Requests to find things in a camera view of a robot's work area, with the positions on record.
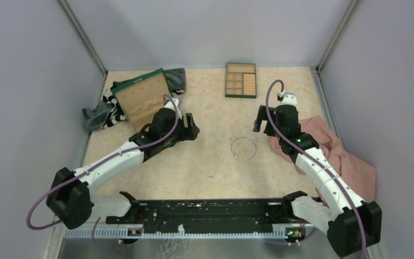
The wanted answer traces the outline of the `green jewelry box with lid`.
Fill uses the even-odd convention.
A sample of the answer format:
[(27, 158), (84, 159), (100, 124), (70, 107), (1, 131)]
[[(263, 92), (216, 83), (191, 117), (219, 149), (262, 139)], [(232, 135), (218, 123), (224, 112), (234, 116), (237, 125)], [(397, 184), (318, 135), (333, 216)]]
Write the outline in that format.
[(154, 114), (164, 108), (165, 101), (172, 99), (163, 71), (158, 69), (144, 74), (139, 80), (121, 85), (112, 91), (135, 131), (126, 145), (120, 148), (121, 153), (141, 151), (153, 154), (168, 148), (159, 143), (174, 131), (177, 122), (160, 140), (151, 142), (147, 135)]

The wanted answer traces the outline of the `green compartment jewelry tray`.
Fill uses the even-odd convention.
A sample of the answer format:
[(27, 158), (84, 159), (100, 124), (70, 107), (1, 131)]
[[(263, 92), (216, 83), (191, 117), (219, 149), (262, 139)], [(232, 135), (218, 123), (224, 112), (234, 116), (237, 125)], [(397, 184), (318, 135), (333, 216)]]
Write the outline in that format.
[(256, 64), (227, 63), (225, 68), (226, 98), (257, 98)]

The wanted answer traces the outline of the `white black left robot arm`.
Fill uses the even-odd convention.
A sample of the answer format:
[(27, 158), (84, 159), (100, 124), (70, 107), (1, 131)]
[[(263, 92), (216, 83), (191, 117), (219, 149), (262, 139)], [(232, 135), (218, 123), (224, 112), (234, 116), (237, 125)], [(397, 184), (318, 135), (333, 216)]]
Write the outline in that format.
[(164, 149), (181, 141), (193, 141), (200, 133), (191, 113), (180, 117), (170, 108), (162, 108), (153, 120), (129, 138), (121, 147), (90, 165), (73, 171), (64, 167), (58, 170), (46, 198), (46, 205), (67, 229), (75, 229), (89, 220), (93, 213), (99, 217), (120, 217), (127, 223), (139, 219), (140, 209), (124, 195), (93, 199), (93, 194), (124, 171), (145, 163)]

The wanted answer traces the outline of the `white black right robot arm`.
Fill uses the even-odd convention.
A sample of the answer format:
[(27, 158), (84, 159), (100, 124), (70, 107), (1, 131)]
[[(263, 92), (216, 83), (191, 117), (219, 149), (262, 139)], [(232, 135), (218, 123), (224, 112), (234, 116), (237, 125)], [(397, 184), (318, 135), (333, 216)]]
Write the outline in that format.
[(324, 156), (319, 143), (301, 130), (298, 111), (289, 104), (276, 108), (261, 105), (254, 121), (254, 132), (266, 122), (264, 134), (276, 137), (282, 152), (308, 176), (325, 204), (302, 192), (284, 197), (282, 216), (288, 222), (304, 219), (314, 225), (341, 257), (380, 243), (382, 210), (356, 194)]

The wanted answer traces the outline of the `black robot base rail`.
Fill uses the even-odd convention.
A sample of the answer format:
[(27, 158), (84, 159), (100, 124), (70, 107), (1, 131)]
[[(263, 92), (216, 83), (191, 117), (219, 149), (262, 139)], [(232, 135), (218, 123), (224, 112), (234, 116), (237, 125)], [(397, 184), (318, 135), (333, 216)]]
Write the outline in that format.
[(200, 238), (265, 238), (303, 240), (308, 224), (292, 219), (282, 199), (210, 199), (132, 201), (122, 217), (107, 224), (135, 224), (137, 236)]

